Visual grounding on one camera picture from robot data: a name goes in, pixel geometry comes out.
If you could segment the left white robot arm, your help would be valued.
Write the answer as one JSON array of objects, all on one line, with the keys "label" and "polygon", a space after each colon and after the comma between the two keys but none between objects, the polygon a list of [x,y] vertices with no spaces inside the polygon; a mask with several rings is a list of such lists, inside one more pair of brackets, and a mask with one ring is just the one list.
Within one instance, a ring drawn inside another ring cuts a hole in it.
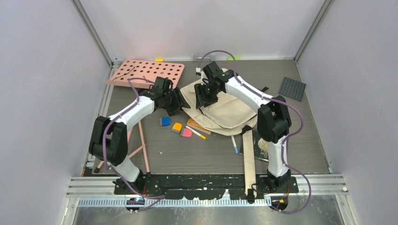
[{"label": "left white robot arm", "polygon": [[169,116],[190,108],[180,89],[174,88],[170,79],[160,76],[151,82],[149,89],[136,93],[136,99],[120,112],[109,117],[99,116],[94,122],[88,152],[109,162],[133,194],[143,190],[144,182],[139,178],[141,170],[127,156],[127,132],[159,108],[165,109]]}]

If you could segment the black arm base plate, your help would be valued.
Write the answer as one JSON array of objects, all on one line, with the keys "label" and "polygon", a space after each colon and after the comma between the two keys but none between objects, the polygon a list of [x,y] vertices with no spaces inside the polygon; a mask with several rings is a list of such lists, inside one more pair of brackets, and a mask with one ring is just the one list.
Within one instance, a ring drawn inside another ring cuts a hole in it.
[{"label": "black arm base plate", "polygon": [[262,199],[267,194],[285,196],[296,194],[296,178],[290,177],[280,188],[272,187],[266,175],[256,175],[255,181],[245,184],[243,174],[153,174],[143,176],[136,190],[148,196],[163,195],[167,200],[231,200]]}]

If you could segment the cream canvas backpack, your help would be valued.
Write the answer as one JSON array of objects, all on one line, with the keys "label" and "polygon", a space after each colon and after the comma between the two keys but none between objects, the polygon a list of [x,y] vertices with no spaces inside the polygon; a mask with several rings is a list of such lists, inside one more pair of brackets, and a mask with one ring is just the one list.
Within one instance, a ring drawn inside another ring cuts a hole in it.
[{"label": "cream canvas backpack", "polygon": [[[255,110],[249,107],[241,99],[223,91],[215,96],[218,101],[208,105],[196,108],[199,101],[196,99],[195,85],[203,85],[204,82],[197,80],[182,88],[182,95],[188,102],[191,109],[185,109],[185,112],[203,128],[212,132],[233,136],[242,133],[245,126],[253,128],[257,122]],[[242,137],[244,147],[244,175],[245,175],[245,197],[252,202],[257,196],[253,190],[252,184],[256,182],[254,148],[252,146],[251,131],[245,132]]]}]

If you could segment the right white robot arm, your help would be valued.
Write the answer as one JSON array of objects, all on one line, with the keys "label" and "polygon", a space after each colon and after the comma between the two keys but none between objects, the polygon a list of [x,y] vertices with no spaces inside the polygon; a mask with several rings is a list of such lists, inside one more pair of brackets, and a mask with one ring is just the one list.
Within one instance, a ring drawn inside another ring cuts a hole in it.
[{"label": "right white robot arm", "polygon": [[194,85],[196,109],[217,102],[217,94],[230,94],[257,113],[257,132],[268,142],[268,187],[281,192],[291,177],[286,165],[283,144],[289,134],[291,118],[282,96],[269,97],[244,81],[235,71],[223,71],[216,62],[196,68],[195,74],[204,79],[204,84]]}]

